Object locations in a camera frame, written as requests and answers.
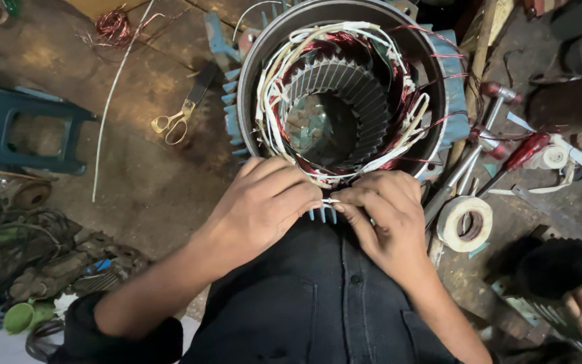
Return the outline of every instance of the scissors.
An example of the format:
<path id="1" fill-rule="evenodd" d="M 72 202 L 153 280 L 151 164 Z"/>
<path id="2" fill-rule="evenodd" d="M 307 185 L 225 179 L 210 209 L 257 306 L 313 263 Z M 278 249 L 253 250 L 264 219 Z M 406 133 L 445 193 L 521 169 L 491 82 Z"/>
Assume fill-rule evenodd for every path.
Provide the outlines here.
<path id="1" fill-rule="evenodd" d="M 192 90 L 190 90 L 186 100 L 183 101 L 181 111 L 170 117 L 167 115 L 162 115 L 152 120 L 152 129 L 154 129 L 154 131 L 157 133 L 161 134 L 162 132 L 168 130 L 165 137 L 165 142 L 167 145 L 179 144 L 186 137 L 188 132 L 188 120 L 192 115 L 192 111 L 195 109 L 195 106 L 201 102 L 201 99 L 206 94 L 208 86 L 210 86 L 210 82 L 214 78 L 216 71 L 217 66 L 214 63 L 209 62 L 206 64 L 201 72 L 199 72 L 199 74 L 195 77 L 195 85 L 192 87 Z M 183 135 L 176 141 L 172 141 L 172 138 L 176 135 L 173 135 L 172 132 L 180 124 L 185 126 Z"/>

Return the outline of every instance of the cloth tape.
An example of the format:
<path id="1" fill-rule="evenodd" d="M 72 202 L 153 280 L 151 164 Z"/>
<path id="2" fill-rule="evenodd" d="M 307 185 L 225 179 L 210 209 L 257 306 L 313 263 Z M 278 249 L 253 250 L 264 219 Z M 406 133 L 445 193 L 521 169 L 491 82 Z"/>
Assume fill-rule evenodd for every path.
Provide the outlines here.
<path id="1" fill-rule="evenodd" d="M 522 164 L 526 169 L 561 169 L 567 164 L 569 151 L 560 145 L 547 145 Z"/>
<path id="2" fill-rule="evenodd" d="M 473 221 L 468 231 L 459 236 L 457 225 L 467 212 Z M 488 203 L 467 195 L 452 199 L 444 205 L 437 221 L 437 236 L 449 248 L 457 252 L 469 252 L 485 243 L 493 227 L 493 210 Z"/>

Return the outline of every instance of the shirt pocket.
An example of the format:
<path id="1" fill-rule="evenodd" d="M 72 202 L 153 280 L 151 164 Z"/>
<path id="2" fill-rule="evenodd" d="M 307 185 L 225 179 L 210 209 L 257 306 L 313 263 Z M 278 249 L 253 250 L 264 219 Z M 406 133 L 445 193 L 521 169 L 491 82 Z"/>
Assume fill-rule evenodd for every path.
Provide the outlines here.
<path id="1" fill-rule="evenodd" d="M 413 311 L 402 311 L 401 316 L 410 334 L 411 344 L 415 352 L 415 363 L 459 363 L 419 315 Z"/>
<path id="2" fill-rule="evenodd" d="M 195 335 L 181 363 L 309 362 L 317 290 L 292 275 L 245 287 Z"/>

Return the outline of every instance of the sleeve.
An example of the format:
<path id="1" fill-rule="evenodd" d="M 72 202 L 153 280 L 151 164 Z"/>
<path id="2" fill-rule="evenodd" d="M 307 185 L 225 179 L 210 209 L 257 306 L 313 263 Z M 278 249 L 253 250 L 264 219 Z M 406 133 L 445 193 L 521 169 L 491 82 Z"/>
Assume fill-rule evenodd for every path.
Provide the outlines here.
<path id="1" fill-rule="evenodd" d="M 66 315 L 64 344 L 49 358 L 50 364 L 172 364 L 181 359 L 183 328 L 173 317 L 140 341 L 103 334 L 94 320 L 93 309 L 105 294 L 96 292 L 71 304 Z"/>

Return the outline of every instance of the red hammer head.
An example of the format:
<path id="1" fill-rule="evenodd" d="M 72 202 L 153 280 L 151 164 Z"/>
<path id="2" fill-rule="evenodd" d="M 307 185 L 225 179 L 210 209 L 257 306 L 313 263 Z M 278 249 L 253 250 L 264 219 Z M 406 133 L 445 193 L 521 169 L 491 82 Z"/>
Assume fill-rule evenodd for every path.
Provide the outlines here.
<path id="1" fill-rule="evenodd" d="M 503 97 L 505 98 L 505 103 L 509 105 L 519 105 L 522 102 L 522 94 L 508 89 L 506 86 L 495 81 L 482 83 L 481 91 L 490 97 Z"/>

